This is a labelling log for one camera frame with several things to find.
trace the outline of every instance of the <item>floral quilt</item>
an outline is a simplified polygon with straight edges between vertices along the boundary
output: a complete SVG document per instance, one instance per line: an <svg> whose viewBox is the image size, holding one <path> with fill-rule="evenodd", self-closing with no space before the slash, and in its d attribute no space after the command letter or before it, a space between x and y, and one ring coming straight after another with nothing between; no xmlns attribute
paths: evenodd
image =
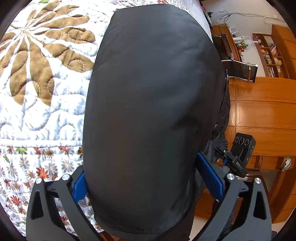
<svg viewBox="0 0 296 241"><path fill-rule="evenodd" d="M36 178L59 179L83 164L86 95L113 13L172 4L191 14L180 0L39 1L21 10L0 41L0 203L24 236ZM58 199L56 204L75 234ZM88 197L79 205L102 231Z"/></svg>

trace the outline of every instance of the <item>silver screw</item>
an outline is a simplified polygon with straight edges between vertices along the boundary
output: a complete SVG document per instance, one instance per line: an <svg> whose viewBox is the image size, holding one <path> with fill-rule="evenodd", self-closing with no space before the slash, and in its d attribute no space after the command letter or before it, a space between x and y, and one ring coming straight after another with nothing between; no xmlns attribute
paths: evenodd
<svg viewBox="0 0 296 241"><path fill-rule="evenodd" d="M228 174L227 174L227 178L228 178L229 180L233 180L233 179L235 178L235 176L234 176L232 173L228 173Z"/></svg>
<svg viewBox="0 0 296 241"><path fill-rule="evenodd" d="M64 174L64 175L62 176L62 179L63 179L64 181L69 180L69 178L70 178L70 175L69 175L69 174Z"/></svg>
<svg viewBox="0 0 296 241"><path fill-rule="evenodd" d="M40 184L42 182L42 178L37 178L35 183Z"/></svg>
<svg viewBox="0 0 296 241"><path fill-rule="evenodd" d="M261 183L261 179L258 178L258 177L256 177L256 178L255 178L255 182L256 182L257 184L260 184L260 183Z"/></svg>

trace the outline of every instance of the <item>black mesh chair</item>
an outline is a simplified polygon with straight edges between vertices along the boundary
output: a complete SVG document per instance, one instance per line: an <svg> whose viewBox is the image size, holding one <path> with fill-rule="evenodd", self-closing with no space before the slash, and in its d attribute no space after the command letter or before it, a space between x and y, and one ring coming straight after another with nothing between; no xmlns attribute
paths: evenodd
<svg viewBox="0 0 296 241"><path fill-rule="evenodd" d="M232 59L222 60L221 62L227 70L228 77L235 77L255 83L258 69L257 64L246 64Z"/></svg>

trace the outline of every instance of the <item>blue clip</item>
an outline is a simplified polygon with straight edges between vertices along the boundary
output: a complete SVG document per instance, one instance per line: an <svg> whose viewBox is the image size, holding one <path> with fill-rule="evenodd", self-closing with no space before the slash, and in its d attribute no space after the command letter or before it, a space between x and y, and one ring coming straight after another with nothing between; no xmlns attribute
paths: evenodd
<svg viewBox="0 0 296 241"><path fill-rule="evenodd" d="M211 196L221 202L224 198L223 183L202 153L197 153L195 167L204 180Z"/></svg>
<svg viewBox="0 0 296 241"><path fill-rule="evenodd" d="M73 185L72 197L74 201L78 203L79 200L84 199L86 194L87 194L87 189L86 189L85 176L83 172Z"/></svg>

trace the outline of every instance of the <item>white wall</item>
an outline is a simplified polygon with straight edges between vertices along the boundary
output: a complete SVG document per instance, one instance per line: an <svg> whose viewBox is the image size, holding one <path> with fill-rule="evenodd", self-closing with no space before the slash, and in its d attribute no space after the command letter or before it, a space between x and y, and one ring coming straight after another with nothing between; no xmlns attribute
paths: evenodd
<svg viewBox="0 0 296 241"><path fill-rule="evenodd" d="M202 2L205 6L207 12L214 12L212 14L212 22L215 24L216 17L232 12L238 13L252 13L259 14L262 16L271 16L277 17L280 20L283 20L278 11L273 8L266 0L206 0ZM265 18L266 22L273 22L279 25L287 26L285 22L279 21L276 19ZM223 20L217 18L217 23L224 23ZM238 14L233 14L226 21L226 23L235 29L232 29L232 32L238 31L235 33L236 36L251 36L252 33L267 33L271 34L272 24L264 22L264 17L245 17ZM254 43L249 41L249 37L245 42L249 44L249 47L245 49L245 52L242 53L242 61L245 63L258 64L257 76L265 76L263 66Z"/></svg>

